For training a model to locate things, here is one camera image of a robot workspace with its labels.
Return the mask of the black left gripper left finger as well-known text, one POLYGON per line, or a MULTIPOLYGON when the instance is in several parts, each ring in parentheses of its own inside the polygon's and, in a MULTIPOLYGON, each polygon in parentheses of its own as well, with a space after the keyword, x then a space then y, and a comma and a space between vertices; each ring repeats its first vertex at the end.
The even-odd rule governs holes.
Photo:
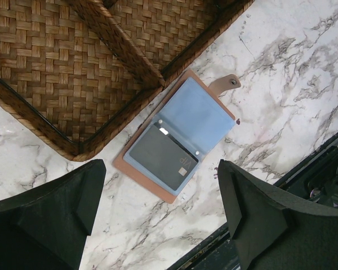
POLYGON ((106 167, 92 160, 0 201, 0 269, 78 269, 106 167))

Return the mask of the black credit card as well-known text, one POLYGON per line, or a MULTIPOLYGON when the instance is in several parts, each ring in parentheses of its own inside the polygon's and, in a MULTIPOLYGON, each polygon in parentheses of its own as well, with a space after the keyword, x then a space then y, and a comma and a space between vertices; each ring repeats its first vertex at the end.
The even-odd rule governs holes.
POLYGON ((127 157, 137 170, 172 193, 176 192, 198 164, 164 128, 152 125, 133 145, 127 157))

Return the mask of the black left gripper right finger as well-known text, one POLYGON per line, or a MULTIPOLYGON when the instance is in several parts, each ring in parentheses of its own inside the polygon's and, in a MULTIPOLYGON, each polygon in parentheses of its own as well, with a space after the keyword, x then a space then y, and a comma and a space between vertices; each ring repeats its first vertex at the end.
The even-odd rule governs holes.
POLYGON ((302 199, 221 160, 217 170, 241 269, 338 269, 338 209, 302 199))

